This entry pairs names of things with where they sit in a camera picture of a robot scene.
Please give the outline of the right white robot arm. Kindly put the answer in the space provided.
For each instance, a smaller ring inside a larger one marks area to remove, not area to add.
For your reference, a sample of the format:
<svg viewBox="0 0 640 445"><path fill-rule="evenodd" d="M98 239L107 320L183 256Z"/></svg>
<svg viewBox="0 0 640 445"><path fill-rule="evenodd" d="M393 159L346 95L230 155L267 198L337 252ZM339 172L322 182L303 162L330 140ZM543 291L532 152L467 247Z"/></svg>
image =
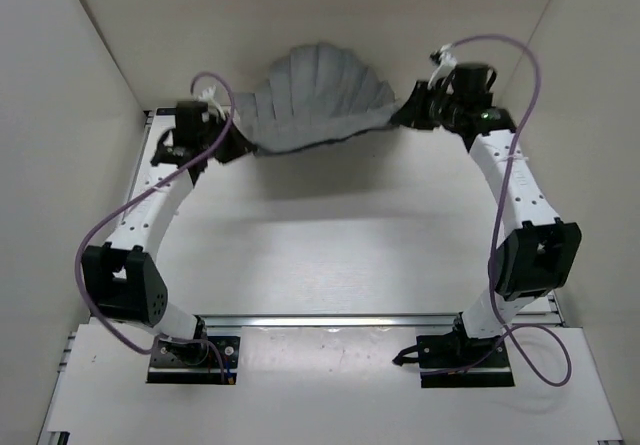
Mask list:
<svg viewBox="0 0 640 445"><path fill-rule="evenodd" d="M471 365L517 313L565 285L582 234L549 204L536 183L510 113L493 104L497 78L487 64L441 64L416 83L390 122L459 136L482 172L498 207L488 263L489 285L449 333L448 352Z"/></svg>

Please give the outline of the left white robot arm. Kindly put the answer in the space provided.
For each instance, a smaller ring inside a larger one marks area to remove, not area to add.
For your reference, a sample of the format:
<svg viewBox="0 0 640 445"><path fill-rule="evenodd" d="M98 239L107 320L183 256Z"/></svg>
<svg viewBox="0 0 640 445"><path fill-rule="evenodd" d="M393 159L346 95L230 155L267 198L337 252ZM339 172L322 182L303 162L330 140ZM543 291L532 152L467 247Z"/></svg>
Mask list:
<svg viewBox="0 0 640 445"><path fill-rule="evenodd" d="M253 152L233 124L232 113L212 99L180 101L174 125L158 139L144 188L102 245L82 247L79 275L92 314L109 329L135 325L187 367L214 354L204 320L169 299L155 263L181 203L194 190L210 159L228 163Z"/></svg>

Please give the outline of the grey pleated skirt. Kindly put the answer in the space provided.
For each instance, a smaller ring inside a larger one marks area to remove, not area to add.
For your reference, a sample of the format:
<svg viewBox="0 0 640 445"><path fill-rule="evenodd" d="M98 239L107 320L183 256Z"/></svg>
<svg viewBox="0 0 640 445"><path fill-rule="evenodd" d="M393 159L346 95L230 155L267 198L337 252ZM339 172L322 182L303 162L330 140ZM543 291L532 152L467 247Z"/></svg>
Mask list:
<svg viewBox="0 0 640 445"><path fill-rule="evenodd" d="M390 84L350 49L291 48L252 92L236 92L239 130L259 155L282 155L390 127L401 106Z"/></svg>

